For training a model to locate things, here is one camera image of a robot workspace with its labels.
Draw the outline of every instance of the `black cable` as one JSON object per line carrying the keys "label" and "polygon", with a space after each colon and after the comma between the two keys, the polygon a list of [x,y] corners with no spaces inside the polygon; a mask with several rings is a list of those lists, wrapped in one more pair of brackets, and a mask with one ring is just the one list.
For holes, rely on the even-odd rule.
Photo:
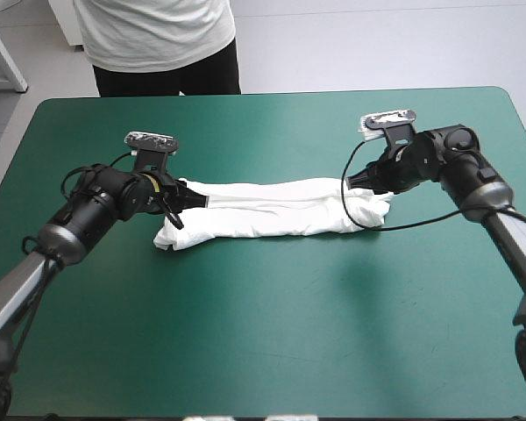
{"label": "black cable", "polygon": [[124,157],[131,156],[131,155],[132,155],[132,152],[123,153],[121,156],[117,157],[111,164],[109,164],[109,166],[113,167],[115,164],[117,164]]}
{"label": "black cable", "polygon": [[434,224],[435,222],[444,221],[445,219],[455,217],[456,215],[459,215],[464,212],[468,211],[490,211],[491,213],[502,213],[504,215],[509,215],[512,218],[519,219],[523,221],[526,224],[526,217],[520,213],[517,213],[510,209],[503,209],[503,208],[495,208],[491,206],[472,206],[472,207],[466,207],[462,209],[455,210],[453,212],[447,213],[446,215],[443,215],[441,217],[432,218],[432,219],[426,219],[424,221],[415,222],[413,224],[406,224],[406,225],[397,225],[397,226],[389,226],[389,227],[379,227],[379,226],[366,226],[359,224],[349,213],[349,210],[347,209],[347,205],[345,202],[345,178],[347,174],[347,170],[351,166],[352,159],[354,158],[354,155],[356,152],[365,144],[365,142],[360,142],[351,153],[351,156],[349,157],[349,160],[347,161],[345,168],[343,169],[343,174],[341,175],[341,202],[343,203],[343,209],[345,209],[346,216],[353,222],[356,226],[359,228],[362,228],[364,230],[368,231],[377,231],[377,232],[388,232],[388,231],[399,231],[399,230],[405,230],[408,228],[415,228],[417,226],[421,225],[427,225],[427,224]]}

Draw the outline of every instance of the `green table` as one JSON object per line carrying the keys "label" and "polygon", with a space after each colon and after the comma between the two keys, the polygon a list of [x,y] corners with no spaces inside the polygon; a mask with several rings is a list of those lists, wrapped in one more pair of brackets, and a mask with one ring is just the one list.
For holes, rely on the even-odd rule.
{"label": "green table", "polygon": [[[64,174],[126,152],[131,130],[180,139],[176,176],[274,183],[339,177],[359,116],[397,108],[417,112],[419,131],[474,128],[526,214],[526,132],[497,88],[55,99],[0,188],[0,277],[62,205]],[[364,148],[351,174],[383,147]],[[426,182],[394,199],[387,223],[454,209]],[[511,325],[521,290],[479,225],[163,252],[152,244],[161,223],[116,225],[60,274],[13,377],[11,414],[526,415]]]}

